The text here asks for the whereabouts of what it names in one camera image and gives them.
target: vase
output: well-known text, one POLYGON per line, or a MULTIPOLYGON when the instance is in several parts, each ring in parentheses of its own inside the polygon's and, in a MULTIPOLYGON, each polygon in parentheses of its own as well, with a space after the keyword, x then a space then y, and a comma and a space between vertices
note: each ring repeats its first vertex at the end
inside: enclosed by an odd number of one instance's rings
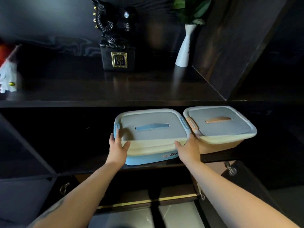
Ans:
POLYGON ((186 36, 179 49, 175 65, 180 67, 187 67, 189 62, 189 50, 190 50, 190 36, 194 31, 196 25, 185 25, 186 36))

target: statue base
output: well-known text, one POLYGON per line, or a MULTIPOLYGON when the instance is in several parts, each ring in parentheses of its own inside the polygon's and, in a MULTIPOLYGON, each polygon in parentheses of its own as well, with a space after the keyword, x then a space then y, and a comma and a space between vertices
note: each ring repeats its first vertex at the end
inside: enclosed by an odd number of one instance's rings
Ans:
POLYGON ((135 68, 135 49, 100 46, 105 71, 132 72, 135 68))

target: statue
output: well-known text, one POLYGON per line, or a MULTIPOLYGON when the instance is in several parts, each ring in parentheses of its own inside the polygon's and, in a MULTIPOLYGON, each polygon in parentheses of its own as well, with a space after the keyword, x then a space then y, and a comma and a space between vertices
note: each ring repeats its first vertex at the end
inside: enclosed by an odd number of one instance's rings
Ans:
POLYGON ((123 13, 124 29, 118 29, 116 10, 109 2, 93 0, 97 11, 96 28, 101 31, 101 56, 104 70, 134 71, 136 40, 135 23, 138 18, 134 7, 126 7, 123 13))

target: gold square plaque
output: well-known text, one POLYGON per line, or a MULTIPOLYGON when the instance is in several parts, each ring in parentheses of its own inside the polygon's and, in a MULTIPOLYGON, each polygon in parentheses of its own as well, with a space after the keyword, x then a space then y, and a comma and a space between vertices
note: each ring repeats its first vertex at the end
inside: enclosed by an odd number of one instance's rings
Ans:
POLYGON ((112 66, 116 68, 128 68, 127 53, 111 52, 112 66))

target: person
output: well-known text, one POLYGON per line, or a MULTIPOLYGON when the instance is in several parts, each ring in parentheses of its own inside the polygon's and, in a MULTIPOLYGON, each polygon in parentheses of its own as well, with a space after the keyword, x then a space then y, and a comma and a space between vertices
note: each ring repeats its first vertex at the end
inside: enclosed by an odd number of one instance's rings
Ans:
MULTIPOLYGON (((192 134, 184 146, 175 141, 180 160, 229 228, 295 228, 291 220, 251 193, 215 173, 201 162, 200 142, 192 134)), ((109 140, 105 164, 55 203, 28 227, 84 228, 90 222, 110 181, 124 165, 130 142, 122 147, 119 130, 109 140)))

